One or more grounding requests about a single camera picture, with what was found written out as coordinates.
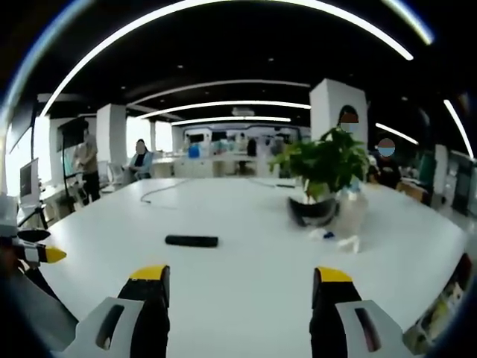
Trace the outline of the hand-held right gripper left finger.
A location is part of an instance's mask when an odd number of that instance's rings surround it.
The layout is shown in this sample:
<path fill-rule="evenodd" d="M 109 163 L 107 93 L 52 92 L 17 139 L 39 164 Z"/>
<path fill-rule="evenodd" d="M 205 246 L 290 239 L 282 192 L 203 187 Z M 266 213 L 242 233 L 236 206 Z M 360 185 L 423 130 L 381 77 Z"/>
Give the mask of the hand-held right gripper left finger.
<path fill-rule="evenodd" d="M 76 327 L 60 357 L 165 357 L 170 320 L 170 267 L 135 271 L 117 297 L 105 298 Z"/>

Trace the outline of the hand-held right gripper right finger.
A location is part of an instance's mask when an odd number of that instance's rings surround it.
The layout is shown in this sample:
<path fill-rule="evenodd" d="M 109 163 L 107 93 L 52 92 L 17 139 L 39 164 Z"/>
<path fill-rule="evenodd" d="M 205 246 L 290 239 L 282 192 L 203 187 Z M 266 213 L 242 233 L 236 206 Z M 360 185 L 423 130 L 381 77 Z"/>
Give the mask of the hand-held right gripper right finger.
<path fill-rule="evenodd" d="M 410 356 L 400 326 L 335 268 L 314 270 L 309 333 L 313 357 Z"/>

